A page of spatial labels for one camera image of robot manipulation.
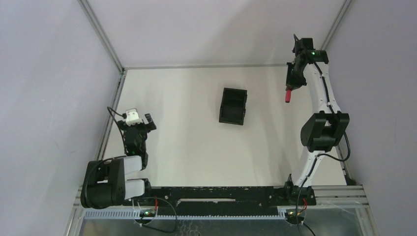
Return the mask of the red handled screwdriver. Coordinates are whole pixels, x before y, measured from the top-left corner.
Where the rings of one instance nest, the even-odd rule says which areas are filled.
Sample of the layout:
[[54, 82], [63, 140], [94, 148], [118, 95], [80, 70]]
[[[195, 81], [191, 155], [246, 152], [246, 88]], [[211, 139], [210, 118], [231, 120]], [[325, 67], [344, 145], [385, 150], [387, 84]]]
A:
[[291, 90], [286, 90], [286, 94], [285, 94], [285, 102], [286, 103], [290, 103], [291, 96], [292, 96], [292, 91]]

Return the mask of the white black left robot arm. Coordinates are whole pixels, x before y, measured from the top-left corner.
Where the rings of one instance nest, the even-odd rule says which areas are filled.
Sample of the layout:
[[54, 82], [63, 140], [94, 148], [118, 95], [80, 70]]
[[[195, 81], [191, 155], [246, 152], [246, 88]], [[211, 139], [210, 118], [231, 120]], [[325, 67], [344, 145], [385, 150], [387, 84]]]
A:
[[145, 180], [126, 178], [127, 174], [142, 171], [148, 165], [146, 140], [156, 125], [150, 114], [145, 118], [147, 123], [141, 118], [133, 120], [126, 114], [123, 120], [116, 122], [124, 154], [88, 163], [80, 196], [82, 207], [105, 209], [122, 205], [132, 197], [142, 205], [152, 202], [154, 192], [145, 187]]

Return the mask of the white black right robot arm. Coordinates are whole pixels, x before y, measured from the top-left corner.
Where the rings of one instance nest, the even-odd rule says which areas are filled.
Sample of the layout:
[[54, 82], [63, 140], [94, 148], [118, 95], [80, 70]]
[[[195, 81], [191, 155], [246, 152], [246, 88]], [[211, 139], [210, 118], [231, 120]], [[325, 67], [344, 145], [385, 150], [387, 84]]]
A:
[[284, 185], [284, 198], [292, 205], [312, 197], [312, 178], [324, 157], [345, 162], [329, 152], [346, 136], [348, 113], [338, 106], [329, 79], [329, 59], [325, 50], [316, 50], [312, 38], [294, 37], [295, 58], [287, 64], [285, 102], [292, 91], [306, 86], [310, 91], [312, 115], [300, 130], [303, 151], [295, 170]]

